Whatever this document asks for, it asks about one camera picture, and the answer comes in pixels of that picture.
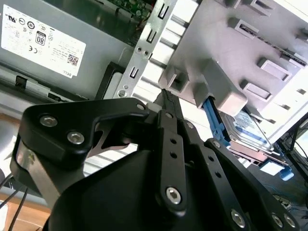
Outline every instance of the barcode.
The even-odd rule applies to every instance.
[[[68,64],[71,64],[71,65],[73,65],[73,66],[77,66],[78,58],[75,57],[75,56],[73,56],[73,55],[71,55],[71,54],[69,54],[69,55],[68,55],[68,59],[67,59],[67,63],[68,63]]]

